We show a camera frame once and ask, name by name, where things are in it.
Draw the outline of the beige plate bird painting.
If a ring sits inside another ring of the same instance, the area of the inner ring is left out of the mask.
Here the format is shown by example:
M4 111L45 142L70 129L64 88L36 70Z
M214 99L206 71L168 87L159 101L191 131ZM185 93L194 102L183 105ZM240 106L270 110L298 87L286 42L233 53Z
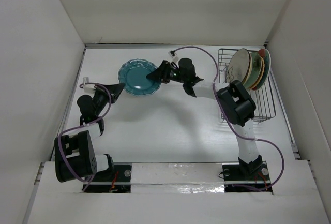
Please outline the beige plate bird painting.
M245 75L244 79L242 80L243 85L245 85L245 83L248 81L248 79L251 75L251 72L252 72L252 56L251 56L250 52L248 52L248 54L249 54L249 64L248 64L248 69L247 69L246 75Z

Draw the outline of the teal scalloped plate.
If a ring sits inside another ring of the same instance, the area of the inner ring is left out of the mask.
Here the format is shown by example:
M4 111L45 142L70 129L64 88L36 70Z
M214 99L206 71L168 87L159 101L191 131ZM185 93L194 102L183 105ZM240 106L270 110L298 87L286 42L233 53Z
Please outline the teal scalloped plate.
M160 89L160 83L146 78L157 66L145 59L131 59L122 64L118 80L125 83L124 90L134 96L152 95Z

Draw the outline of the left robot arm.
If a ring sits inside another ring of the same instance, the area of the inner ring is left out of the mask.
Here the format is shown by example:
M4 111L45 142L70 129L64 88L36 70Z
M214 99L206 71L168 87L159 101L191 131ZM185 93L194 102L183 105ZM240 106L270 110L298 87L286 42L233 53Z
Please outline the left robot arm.
M103 135L103 118L124 87L124 83L80 85L85 92L77 100L80 125L64 130L54 140L55 173L59 182L75 179L89 182L96 175L109 181L115 176L112 157L109 154L95 155L93 140Z

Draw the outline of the woven bamboo plate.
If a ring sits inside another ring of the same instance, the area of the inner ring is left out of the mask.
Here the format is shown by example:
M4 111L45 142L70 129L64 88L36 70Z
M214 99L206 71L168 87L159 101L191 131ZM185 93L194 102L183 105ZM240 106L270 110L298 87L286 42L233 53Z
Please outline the woven bamboo plate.
M263 77L263 73L264 73L264 69L265 69L265 62L262 57L259 57L259 58L260 58L260 72L259 72L259 75L258 75L256 81L250 87L251 90L255 89L255 87L258 85L258 83L261 81L261 79Z

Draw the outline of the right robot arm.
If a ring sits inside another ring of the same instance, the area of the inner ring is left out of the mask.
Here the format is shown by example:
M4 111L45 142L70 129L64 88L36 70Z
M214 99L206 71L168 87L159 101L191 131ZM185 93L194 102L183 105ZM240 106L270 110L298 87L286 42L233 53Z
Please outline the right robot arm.
M170 81L182 84L185 93L195 98L215 99L223 117L236 135L239 148L239 173L245 179L251 179L262 165L256 138L253 131L255 102L252 100L241 81L216 84L199 78L195 66L189 58L182 58L178 66L168 61L146 76L147 79L158 83Z

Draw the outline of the pale green glass plate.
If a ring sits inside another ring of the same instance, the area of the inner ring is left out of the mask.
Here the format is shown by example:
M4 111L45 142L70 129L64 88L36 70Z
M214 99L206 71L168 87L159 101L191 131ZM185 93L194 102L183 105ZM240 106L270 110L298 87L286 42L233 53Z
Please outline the pale green glass plate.
M252 70L249 78L245 83L245 88L251 88L255 84L262 70L263 59L261 58L261 56L257 52L252 52L251 57L252 57Z

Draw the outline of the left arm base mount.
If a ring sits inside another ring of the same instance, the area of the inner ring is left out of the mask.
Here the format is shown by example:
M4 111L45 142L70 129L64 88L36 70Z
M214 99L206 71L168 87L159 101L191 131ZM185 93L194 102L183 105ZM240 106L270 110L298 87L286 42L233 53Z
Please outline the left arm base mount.
M84 190L85 193L130 193L131 163L115 163L114 171L98 172Z

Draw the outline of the red plate teal flower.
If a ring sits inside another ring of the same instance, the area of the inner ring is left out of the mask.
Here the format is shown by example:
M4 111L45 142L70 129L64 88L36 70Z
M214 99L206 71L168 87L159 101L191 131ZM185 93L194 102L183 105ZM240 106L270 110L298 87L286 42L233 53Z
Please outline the red plate teal flower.
M271 55L267 49L260 49L258 51L258 54L260 55L261 58L264 60L264 71L261 80L259 83L256 85L254 90L259 90L264 83L266 82L270 69L271 69Z

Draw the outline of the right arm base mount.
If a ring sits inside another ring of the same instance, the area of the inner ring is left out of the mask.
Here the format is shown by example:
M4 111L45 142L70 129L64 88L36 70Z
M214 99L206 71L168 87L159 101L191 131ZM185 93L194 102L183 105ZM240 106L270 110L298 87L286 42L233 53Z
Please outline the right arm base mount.
M254 192L251 187L258 189L257 192L272 192L266 162L252 173L245 172L238 162L225 163L219 177L224 180L225 193Z

